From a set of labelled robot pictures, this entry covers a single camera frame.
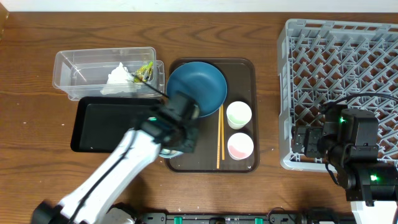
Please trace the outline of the light blue rice bowl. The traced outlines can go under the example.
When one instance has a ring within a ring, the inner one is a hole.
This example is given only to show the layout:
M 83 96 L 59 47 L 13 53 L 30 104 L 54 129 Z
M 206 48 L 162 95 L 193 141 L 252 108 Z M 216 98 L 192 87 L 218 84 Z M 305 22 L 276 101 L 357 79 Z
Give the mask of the light blue rice bowl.
M 175 151 L 175 150 L 169 150 L 169 149 L 161 149 L 159 152 L 159 156 L 163 157 L 165 159 L 172 159 L 174 157 L 182 155 L 183 152 L 180 151 Z

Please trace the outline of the white cup pink inside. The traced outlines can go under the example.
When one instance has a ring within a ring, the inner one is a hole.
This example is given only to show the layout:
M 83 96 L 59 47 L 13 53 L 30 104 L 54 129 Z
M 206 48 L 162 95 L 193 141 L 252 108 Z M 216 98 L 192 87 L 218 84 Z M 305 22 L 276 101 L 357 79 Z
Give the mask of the white cup pink inside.
M 230 157 L 236 161 L 248 158 L 254 151 L 254 143 L 251 137 L 244 133 L 235 133 L 227 143 Z

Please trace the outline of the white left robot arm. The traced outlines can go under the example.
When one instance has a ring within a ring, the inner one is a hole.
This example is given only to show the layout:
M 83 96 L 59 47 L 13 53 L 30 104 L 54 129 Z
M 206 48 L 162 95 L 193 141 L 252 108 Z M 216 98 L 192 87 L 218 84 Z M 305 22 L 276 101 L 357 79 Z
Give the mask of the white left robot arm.
M 101 223 L 130 182 L 159 156 L 166 159 L 193 152 L 198 129 L 198 103 L 178 91 L 156 107 L 121 142 L 94 173 L 56 206 L 42 202 L 32 223 Z

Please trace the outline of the yellow green snack wrapper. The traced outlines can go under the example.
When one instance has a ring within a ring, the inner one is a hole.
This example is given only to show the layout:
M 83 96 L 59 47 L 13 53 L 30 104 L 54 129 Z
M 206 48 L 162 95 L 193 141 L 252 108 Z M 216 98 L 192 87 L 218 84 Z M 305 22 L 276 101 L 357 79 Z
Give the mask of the yellow green snack wrapper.
M 153 74 L 153 65 L 153 62 L 149 62 L 147 65 L 143 65 L 135 71 L 133 79 L 134 83 L 149 81 Z

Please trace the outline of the white tissue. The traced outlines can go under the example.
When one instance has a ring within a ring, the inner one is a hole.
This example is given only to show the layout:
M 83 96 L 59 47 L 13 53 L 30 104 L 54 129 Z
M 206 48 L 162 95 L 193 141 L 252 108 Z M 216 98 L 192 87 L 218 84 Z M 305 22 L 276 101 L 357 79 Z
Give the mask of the white tissue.
M 108 80 L 100 91 L 102 95 L 112 95 L 117 93 L 133 93 L 139 89 L 135 83 L 135 72 L 129 72 L 122 62 L 111 71 Z

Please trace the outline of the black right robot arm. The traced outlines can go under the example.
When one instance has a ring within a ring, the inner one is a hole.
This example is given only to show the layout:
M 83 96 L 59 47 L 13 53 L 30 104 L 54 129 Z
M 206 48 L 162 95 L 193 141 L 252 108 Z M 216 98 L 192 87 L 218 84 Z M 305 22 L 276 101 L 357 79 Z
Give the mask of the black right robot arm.
M 322 126 L 295 128 L 294 149 L 334 168 L 328 173 L 345 190 L 356 223 L 397 223 L 397 168 L 377 159 L 376 115 L 338 101 L 322 105 L 321 114 Z

